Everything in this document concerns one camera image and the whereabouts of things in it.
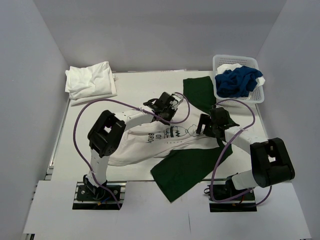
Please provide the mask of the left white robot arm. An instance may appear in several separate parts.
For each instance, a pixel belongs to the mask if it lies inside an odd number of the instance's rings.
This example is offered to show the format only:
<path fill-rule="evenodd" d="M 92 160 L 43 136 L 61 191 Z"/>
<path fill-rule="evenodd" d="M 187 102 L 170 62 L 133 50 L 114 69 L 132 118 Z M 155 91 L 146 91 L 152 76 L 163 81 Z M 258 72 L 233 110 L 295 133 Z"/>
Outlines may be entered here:
<path fill-rule="evenodd" d="M 179 105 L 184 101 L 180 93 L 163 92 L 159 98 L 143 103 L 140 108 L 112 113 L 103 111 L 87 138 L 91 152 L 90 172 L 83 177 L 88 193 L 99 200 L 105 196 L 107 186 L 107 167 L 110 156 L 118 149 L 125 131 L 155 121 L 165 125 L 173 123 Z"/>

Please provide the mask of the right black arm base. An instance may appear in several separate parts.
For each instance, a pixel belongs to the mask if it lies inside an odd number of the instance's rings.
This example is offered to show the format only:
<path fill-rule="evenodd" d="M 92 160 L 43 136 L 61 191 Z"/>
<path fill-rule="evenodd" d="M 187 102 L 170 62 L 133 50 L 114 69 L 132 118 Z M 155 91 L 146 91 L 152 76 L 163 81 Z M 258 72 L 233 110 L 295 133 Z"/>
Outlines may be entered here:
<path fill-rule="evenodd" d="M 244 213 L 256 212 L 256 198 L 253 191 L 246 193 L 229 201 L 216 202 L 210 195 L 210 186 L 208 185 L 203 193 L 208 196 L 209 211 L 211 213 Z M 213 185 L 213 196 L 218 201 L 231 197 L 231 190 L 228 190 L 224 184 Z"/>

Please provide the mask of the white and green raglan t-shirt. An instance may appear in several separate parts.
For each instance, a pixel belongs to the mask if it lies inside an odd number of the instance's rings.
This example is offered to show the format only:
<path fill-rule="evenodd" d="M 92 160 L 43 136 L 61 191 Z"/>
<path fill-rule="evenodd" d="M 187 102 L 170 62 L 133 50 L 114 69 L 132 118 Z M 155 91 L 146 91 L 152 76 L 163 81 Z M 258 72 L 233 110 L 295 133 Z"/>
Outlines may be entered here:
<path fill-rule="evenodd" d="M 197 134 L 201 114 L 208 114 L 216 103 L 209 76 L 183 80 L 183 102 L 175 116 L 179 124 L 164 125 L 155 121 L 124 132 L 120 145 L 109 159 L 109 165 L 124 167 L 151 158 L 161 161 L 150 171 L 154 181 L 170 201 L 174 202 L 215 167 L 224 143 L 220 139 Z"/>

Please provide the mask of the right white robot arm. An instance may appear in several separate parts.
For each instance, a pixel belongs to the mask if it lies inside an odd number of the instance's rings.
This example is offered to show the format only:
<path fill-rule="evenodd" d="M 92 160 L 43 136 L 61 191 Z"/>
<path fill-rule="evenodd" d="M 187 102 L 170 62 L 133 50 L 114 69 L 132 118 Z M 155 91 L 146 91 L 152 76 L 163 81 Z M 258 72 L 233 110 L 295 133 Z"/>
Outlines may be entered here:
<path fill-rule="evenodd" d="M 226 143 L 213 173 L 216 173 L 230 145 L 235 145 L 250 155 L 251 169 L 226 179 L 224 192 L 227 198 L 215 197 L 214 184 L 209 185 L 210 197 L 216 203 L 233 201 L 256 187 L 271 187 L 295 178 L 294 166 L 282 139 L 267 139 L 251 134 L 246 127 L 233 122 L 229 112 L 222 107 L 213 107 L 209 114 L 201 114 L 196 132 Z"/>

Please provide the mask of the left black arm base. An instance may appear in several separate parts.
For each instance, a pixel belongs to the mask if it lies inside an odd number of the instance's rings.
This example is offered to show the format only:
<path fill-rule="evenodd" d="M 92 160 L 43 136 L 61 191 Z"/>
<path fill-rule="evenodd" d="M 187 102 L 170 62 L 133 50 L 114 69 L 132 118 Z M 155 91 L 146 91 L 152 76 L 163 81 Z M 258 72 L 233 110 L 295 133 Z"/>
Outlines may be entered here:
<path fill-rule="evenodd" d="M 124 182 L 111 182 L 106 185 L 116 197 L 120 207 L 125 198 L 126 184 Z M 118 211 L 120 208 L 112 195 L 103 189 L 103 192 L 94 196 L 83 182 L 77 182 L 73 199 L 73 210 Z"/>

